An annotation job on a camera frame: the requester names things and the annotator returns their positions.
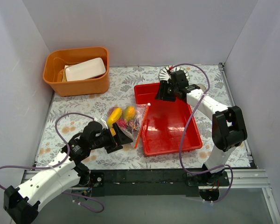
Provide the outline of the yellow corn cob toy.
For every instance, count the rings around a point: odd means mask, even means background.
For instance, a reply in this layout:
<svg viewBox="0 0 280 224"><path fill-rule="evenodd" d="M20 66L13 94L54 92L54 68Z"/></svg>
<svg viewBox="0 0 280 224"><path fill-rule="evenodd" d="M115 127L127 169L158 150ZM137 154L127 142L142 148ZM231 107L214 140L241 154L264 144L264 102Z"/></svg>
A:
<svg viewBox="0 0 280 224"><path fill-rule="evenodd" d="M116 107L111 114L109 115L108 119L107 119L107 125L109 127L112 127L112 125L120 119L122 115L122 109L120 107Z"/></svg>

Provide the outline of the dark purple fruit toy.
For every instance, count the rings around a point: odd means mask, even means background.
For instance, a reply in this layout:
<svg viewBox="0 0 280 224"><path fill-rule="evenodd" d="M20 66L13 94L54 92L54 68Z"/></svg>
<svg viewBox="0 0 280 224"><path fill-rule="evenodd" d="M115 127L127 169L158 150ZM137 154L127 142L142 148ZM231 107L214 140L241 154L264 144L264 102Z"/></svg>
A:
<svg viewBox="0 0 280 224"><path fill-rule="evenodd" d="M140 122L137 118L131 119L128 121L128 131L135 133L140 129Z"/></svg>

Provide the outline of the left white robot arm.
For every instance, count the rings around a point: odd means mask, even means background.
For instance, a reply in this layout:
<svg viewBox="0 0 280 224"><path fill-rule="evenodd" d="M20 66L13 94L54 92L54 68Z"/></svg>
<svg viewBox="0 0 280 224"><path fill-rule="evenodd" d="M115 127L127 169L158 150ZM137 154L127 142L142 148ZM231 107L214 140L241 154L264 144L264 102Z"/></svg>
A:
<svg viewBox="0 0 280 224"><path fill-rule="evenodd" d="M112 153L132 141L132 136L116 123L112 128L105 128L99 122L89 122L62 148L48 169L39 171L17 188L10 186L4 191L4 210L17 224L32 223L39 211L56 196L72 186L90 184L90 170L82 161L92 150L104 148Z"/></svg>

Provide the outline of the yellow orange mango toy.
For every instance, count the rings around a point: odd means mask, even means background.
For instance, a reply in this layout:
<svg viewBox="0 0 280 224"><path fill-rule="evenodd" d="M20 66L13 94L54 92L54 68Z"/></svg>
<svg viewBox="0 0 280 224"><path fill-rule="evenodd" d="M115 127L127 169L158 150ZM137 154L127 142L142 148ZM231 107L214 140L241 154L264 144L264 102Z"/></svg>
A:
<svg viewBox="0 0 280 224"><path fill-rule="evenodd" d="M128 106L124 110L123 118L126 122L134 119L136 116L136 109L133 106Z"/></svg>

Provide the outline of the red apple toy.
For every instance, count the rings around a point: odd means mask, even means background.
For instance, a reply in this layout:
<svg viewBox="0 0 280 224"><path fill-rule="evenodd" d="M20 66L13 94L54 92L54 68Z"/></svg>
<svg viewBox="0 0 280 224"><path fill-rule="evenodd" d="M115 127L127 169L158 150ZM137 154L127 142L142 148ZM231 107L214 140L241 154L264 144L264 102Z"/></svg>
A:
<svg viewBox="0 0 280 224"><path fill-rule="evenodd" d="M117 120L116 123L117 123L117 125L119 126L120 129L127 130L128 123L124 119L119 119L119 120Z"/></svg>

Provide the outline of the clear zip top bag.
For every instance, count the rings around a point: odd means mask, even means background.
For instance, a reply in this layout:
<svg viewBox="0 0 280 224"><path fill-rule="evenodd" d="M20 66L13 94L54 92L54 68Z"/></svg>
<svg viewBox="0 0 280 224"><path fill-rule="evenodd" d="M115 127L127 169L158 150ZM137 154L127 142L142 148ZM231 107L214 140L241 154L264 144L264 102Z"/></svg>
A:
<svg viewBox="0 0 280 224"><path fill-rule="evenodd" d="M106 123L113 137L121 135L121 142L130 139L134 148L138 146L140 133L148 115L150 103L128 105L125 108L114 106L107 112Z"/></svg>

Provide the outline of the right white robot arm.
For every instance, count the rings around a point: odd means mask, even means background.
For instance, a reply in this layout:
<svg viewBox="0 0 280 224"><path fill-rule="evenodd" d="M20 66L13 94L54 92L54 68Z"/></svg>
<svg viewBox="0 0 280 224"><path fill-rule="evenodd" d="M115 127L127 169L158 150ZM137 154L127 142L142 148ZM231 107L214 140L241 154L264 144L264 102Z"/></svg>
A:
<svg viewBox="0 0 280 224"><path fill-rule="evenodd" d="M212 122L213 149L202 171L191 172L206 185L215 184L224 171L225 164L236 147L247 139L247 130L241 109L219 103L196 84L189 84L183 70L167 70L168 78L160 81L157 100L174 102L180 99L193 105Z"/></svg>

